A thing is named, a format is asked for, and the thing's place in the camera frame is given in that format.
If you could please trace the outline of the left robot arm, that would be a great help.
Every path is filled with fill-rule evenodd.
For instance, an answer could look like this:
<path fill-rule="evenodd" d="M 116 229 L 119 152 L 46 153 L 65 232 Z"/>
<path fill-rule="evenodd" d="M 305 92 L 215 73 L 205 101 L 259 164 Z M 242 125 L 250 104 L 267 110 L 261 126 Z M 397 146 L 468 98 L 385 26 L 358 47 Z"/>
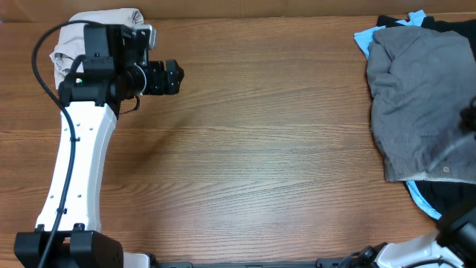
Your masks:
<path fill-rule="evenodd" d="M 32 232 L 16 235 L 24 267 L 156 267 L 154 255 L 129 253 L 101 231 L 100 188 L 120 106 L 143 95 L 175 95 L 184 71 L 152 61 L 156 31 L 82 20 L 85 51 L 50 97 L 61 111 L 61 136 L 48 197 Z"/>

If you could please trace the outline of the grey shorts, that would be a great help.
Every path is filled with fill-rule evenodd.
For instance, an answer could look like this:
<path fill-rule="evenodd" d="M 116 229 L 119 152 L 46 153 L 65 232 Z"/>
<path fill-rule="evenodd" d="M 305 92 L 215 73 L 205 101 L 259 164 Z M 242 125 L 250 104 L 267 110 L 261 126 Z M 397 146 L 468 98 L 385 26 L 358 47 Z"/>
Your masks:
<path fill-rule="evenodd" d="M 475 96 L 469 40 L 400 26 L 376 31 L 369 50 L 370 128 L 385 179 L 475 183 L 475 131 L 460 117 Z"/>

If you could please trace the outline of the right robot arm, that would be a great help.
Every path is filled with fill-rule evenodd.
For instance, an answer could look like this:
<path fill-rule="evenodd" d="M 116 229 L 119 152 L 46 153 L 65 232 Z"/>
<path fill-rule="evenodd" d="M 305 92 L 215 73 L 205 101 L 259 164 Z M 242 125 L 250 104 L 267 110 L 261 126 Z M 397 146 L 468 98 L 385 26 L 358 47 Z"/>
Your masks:
<path fill-rule="evenodd" d="M 463 98 L 376 96 L 371 130 L 389 181 L 475 183 L 475 107 Z M 348 255 L 341 267 L 473 267 L 475 203 L 462 201 L 435 232 Z"/>

